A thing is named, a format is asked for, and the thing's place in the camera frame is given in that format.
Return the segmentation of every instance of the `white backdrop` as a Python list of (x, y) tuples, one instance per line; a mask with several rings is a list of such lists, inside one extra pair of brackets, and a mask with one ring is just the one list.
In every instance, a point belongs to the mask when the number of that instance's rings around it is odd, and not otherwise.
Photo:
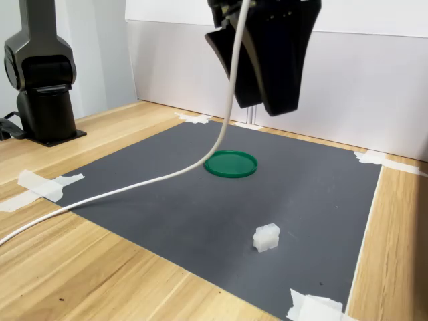
[[(427, 0), (322, 0), (314, 30), (428, 37), (427, 14)], [(207, 0), (126, 0), (126, 19), (213, 25)]]
[[(140, 97), (222, 115), (227, 78), (203, 39), (213, 30), (206, 0), (147, 2), (127, 0), (126, 11), (146, 20), (128, 26)], [(298, 111), (269, 117), (258, 106), (255, 122), (428, 161), (426, 13), (426, 0), (323, 0)], [(234, 117), (245, 122), (243, 112)]]
[(428, 39), (314, 32), (299, 108), (257, 125), (428, 161)]
[[(204, 35), (213, 27), (129, 21), (130, 54), (140, 99), (224, 117), (229, 83)], [(235, 101), (232, 120), (246, 122)]]

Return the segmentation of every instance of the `dark gray mat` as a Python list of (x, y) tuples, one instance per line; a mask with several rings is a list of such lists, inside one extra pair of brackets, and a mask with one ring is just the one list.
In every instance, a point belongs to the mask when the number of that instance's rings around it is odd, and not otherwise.
[[(69, 175), (69, 205), (179, 170), (199, 160), (220, 124), (180, 124)], [(285, 318), (290, 288), (348, 300), (380, 165), (338, 148), (230, 126), (221, 146), (248, 152), (257, 172), (243, 179), (203, 167), (113, 195), (74, 212)], [(275, 223), (279, 247), (258, 253), (255, 228)]]

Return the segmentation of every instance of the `wooden tabletop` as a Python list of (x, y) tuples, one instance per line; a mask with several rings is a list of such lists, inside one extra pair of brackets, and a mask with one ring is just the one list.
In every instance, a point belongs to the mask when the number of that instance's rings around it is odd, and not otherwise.
[[(0, 201), (24, 192), (17, 184), (23, 169), (53, 179), (184, 122), (174, 112), (197, 115), (139, 102), (77, 120), (88, 135), (66, 144), (46, 148), (28, 140), (0, 142)], [(279, 130), (261, 131), (366, 151)], [(0, 238), (58, 208), (38, 199), (16, 212), (1, 212)], [(348, 312), (357, 320), (428, 320), (427, 177), (382, 168)], [(0, 320), (172, 319), (276, 320), (70, 212), (0, 247)]]

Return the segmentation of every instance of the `green lid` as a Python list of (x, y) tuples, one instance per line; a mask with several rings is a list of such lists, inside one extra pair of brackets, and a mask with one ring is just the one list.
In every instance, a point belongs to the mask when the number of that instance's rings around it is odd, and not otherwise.
[(222, 177), (245, 177), (257, 170), (257, 159), (245, 152), (218, 150), (204, 167), (210, 173)]

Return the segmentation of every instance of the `white cable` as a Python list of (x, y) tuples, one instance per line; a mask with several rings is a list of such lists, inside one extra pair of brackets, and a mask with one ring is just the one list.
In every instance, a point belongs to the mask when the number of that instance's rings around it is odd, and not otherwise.
[(95, 201), (96, 199), (101, 199), (103, 197), (107, 197), (107, 196), (110, 196), (113, 194), (125, 192), (129, 189), (134, 189), (135, 187), (139, 187), (139, 186), (163, 181), (164, 179), (170, 179), (171, 177), (175, 177), (175, 176), (184, 174), (185, 172), (191, 171), (192, 169), (198, 167), (199, 165), (202, 165), (206, 160), (208, 160), (208, 158), (210, 158), (214, 154), (214, 152), (219, 148), (221, 141), (223, 140), (223, 138), (226, 134), (227, 125), (229, 124), (230, 114), (232, 112), (233, 95), (235, 92), (237, 71), (238, 71), (239, 52), (241, 50), (241, 42), (242, 42), (242, 36), (243, 36), (243, 30), (245, 27), (245, 22), (247, 21), (249, 2), (250, 2), (250, 0), (243, 0), (242, 1), (241, 12), (239, 14), (238, 26), (236, 28), (236, 36), (235, 36), (235, 42), (233, 44), (233, 52), (232, 52), (232, 64), (231, 64), (231, 71), (230, 71), (229, 89), (228, 89), (228, 93), (227, 93), (226, 115), (225, 115), (225, 118), (223, 121), (223, 125), (221, 126), (219, 137), (218, 137), (217, 141), (215, 142), (213, 148), (208, 152), (208, 154), (206, 154), (200, 161), (198, 161), (195, 164), (190, 165), (189, 167), (186, 167), (185, 169), (182, 169), (180, 171), (177, 171), (177, 172), (165, 175), (165, 176), (157, 177), (155, 179), (150, 179), (148, 181), (144, 181), (141, 183), (133, 184), (133, 185), (130, 185), (127, 187), (123, 187), (121, 189), (116, 189), (115, 191), (111, 191), (111, 192), (107, 192), (107, 193), (104, 193), (101, 195), (90, 197), (89, 199), (84, 199), (83, 201), (62, 207), (61, 209), (58, 209), (57, 211), (54, 211), (50, 214), (42, 216), (42, 217), (28, 223), (27, 225), (24, 225), (23, 227), (17, 229), (16, 231), (10, 233), (8, 236), (6, 236), (0, 240), (0, 246), (2, 246), (4, 243), (9, 241), (11, 238), (13, 238), (16, 235), (20, 234), (21, 232), (25, 231), (26, 229), (29, 229), (30, 227), (32, 227), (32, 226), (34, 226), (34, 225), (36, 225), (42, 221), (45, 221), (46, 219), (50, 219), (51, 217), (65, 213), (69, 209), (73, 209), (74, 207), (77, 207), (79, 205), (82, 205), (82, 204), (85, 204), (85, 203), (88, 203), (91, 201)]

